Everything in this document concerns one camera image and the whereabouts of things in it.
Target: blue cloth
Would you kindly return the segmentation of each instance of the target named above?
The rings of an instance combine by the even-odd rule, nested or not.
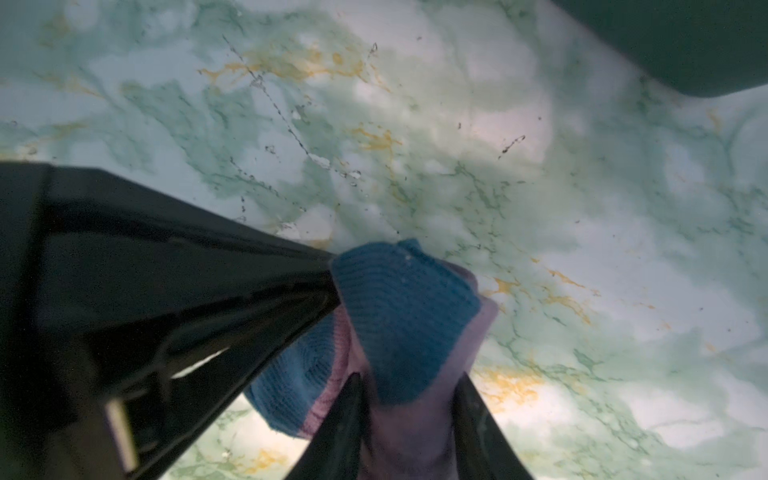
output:
[[[333,366],[333,315],[286,348],[243,392],[273,430],[296,436]]]
[[[412,402],[432,383],[480,310],[472,287],[416,240],[369,243],[331,263],[383,406]],[[295,435],[328,381],[333,318],[286,349],[246,390],[275,430]]]

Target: cloth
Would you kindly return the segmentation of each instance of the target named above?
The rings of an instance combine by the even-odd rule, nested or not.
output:
[[[466,269],[416,240],[369,243],[331,262],[342,304],[246,389],[275,430],[311,438],[360,372],[370,436],[359,478],[454,478],[453,391],[498,307]]]

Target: black object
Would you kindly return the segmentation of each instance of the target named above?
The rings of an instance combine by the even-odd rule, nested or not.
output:
[[[765,0],[554,0],[651,76],[697,97],[768,83]]]
[[[159,477],[339,303],[329,253],[99,170],[2,164],[0,218],[3,479]],[[474,475],[519,462],[471,385],[457,446],[505,449],[459,455],[461,478],[530,478]],[[351,376],[288,479],[356,478],[366,413]]]
[[[532,480],[467,375],[453,396],[453,435],[459,478]]]

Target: green marble countertop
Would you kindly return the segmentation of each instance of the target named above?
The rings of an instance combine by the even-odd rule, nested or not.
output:
[[[502,308],[472,373],[539,479],[768,478],[768,88],[687,98],[547,0],[0,6],[0,158],[334,252],[418,238]],[[242,398],[168,479],[282,478]]]

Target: countertop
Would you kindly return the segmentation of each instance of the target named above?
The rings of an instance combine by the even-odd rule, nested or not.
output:
[[[768,478],[768,87],[685,97],[548,0],[0,11],[0,159],[468,267],[502,309],[472,378],[538,479]],[[304,445],[240,398],[166,478]]]

